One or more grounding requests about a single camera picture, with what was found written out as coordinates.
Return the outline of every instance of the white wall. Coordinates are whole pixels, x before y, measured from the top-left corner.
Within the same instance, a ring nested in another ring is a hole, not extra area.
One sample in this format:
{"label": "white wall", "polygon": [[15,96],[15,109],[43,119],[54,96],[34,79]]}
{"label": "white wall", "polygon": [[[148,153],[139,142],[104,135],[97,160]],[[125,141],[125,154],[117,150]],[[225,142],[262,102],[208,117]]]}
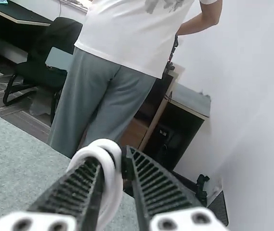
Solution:
{"label": "white wall", "polygon": [[222,179],[230,230],[274,230],[274,1],[224,1],[220,24],[187,36],[174,62],[181,84],[212,97],[176,171],[208,174],[209,192]]}
{"label": "white wall", "polygon": [[44,16],[50,20],[56,17],[72,18],[78,22],[82,22],[86,15],[85,12],[77,10],[76,8],[62,2],[62,11],[59,0],[11,0],[39,15]]}

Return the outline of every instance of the gray carpet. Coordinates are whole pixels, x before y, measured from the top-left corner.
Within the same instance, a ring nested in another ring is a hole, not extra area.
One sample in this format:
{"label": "gray carpet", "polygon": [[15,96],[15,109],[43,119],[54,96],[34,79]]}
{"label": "gray carpet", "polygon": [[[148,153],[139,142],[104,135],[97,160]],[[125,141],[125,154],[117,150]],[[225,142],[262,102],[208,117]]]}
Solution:
{"label": "gray carpet", "polygon": [[[8,78],[1,78],[1,82],[8,82]],[[46,142],[48,133],[50,131],[50,116],[43,114],[40,116],[33,116],[30,114],[29,109],[32,104],[30,98],[23,99],[21,102],[6,107],[3,102],[5,84],[0,84],[0,117],[22,129],[23,131],[31,134],[37,139]],[[9,99],[22,94],[17,92],[10,96]]]}

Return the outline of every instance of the black object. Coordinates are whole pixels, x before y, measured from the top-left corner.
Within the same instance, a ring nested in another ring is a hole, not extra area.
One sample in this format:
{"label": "black object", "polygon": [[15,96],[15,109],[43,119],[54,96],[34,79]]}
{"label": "black object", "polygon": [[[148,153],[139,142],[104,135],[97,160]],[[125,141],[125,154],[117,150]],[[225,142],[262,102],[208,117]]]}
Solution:
{"label": "black object", "polygon": [[39,14],[26,9],[13,1],[9,1],[8,5],[0,4],[0,13],[19,21],[46,24],[52,23],[51,20],[40,16]]}
{"label": "black object", "polygon": [[[201,206],[194,194],[147,155],[126,147],[122,156],[123,179],[131,180],[139,229],[148,231],[154,215]],[[94,158],[72,169],[53,184],[28,211],[72,215],[78,231],[96,229],[104,176]]]}
{"label": "black object", "polygon": [[94,231],[100,210],[104,173],[95,158],[88,158],[45,191],[28,211],[74,216],[78,231]]}
{"label": "black object", "polygon": [[176,48],[178,46],[179,46],[179,41],[178,41],[178,37],[176,35],[175,36],[175,40],[174,40],[174,44],[173,44],[173,47],[172,47],[172,51],[171,51],[170,57],[168,59],[167,65],[165,67],[164,73],[168,73],[169,71],[173,71],[174,70],[175,67],[173,66],[173,63],[171,61],[172,61],[174,52],[175,52],[175,50],[176,50]]}
{"label": "black object", "polygon": [[221,191],[215,200],[208,206],[208,209],[210,209],[215,214],[217,219],[220,220],[225,226],[229,225],[229,218],[223,191]]}
{"label": "black object", "polygon": [[[9,94],[41,86],[51,91],[53,94],[51,105],[51,123],[55,115],[56,103],[60,99],[60,92],[64,86],[67,72],[65,70],[48,68],[45,64],[46,59],[52,47],[61,49],[72,54],[74,51],[74,43],[76,42],[82,24],[69,18],[56,18],[55,21],[46,28],[45,32],[37,39],[28,54],[27,61],[17,64],[15,73],[10,79],[3,103],[11,105],[36,91],[29,91],[19,97],[7,101]],[[24,81],[22,84],[13,85],[17,76],[22,76]]]}

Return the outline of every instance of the white cable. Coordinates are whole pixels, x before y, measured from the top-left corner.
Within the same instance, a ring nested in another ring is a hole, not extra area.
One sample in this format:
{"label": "white cable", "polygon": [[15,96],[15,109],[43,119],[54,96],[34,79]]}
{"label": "white cable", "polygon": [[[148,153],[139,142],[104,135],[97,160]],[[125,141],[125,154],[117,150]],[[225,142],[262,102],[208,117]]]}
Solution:
{"label": "white cable", "polygon": [[95,157],[102,165],[104,171],[104,192],[97,221],[97,231],[102,231],[113,219],[121,203],[123,195],[121,155],[122,151],[115,142],[100,139],[77,151],[67,168],[67,171],[71,170],[74,166],[81,164],[87,157]]}

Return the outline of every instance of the gray sweatpants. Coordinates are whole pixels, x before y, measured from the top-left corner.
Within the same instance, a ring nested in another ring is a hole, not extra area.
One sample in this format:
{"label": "gray sweatpants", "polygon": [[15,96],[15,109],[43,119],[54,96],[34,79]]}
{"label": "gray sweatpants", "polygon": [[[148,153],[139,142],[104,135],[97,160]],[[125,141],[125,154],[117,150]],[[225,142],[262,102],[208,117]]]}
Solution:
{"label": "gray sweatpants", "polygon": [[155,82],[141,72],[75,48],[48,144],[71,158],[100,138],[118,141]]}

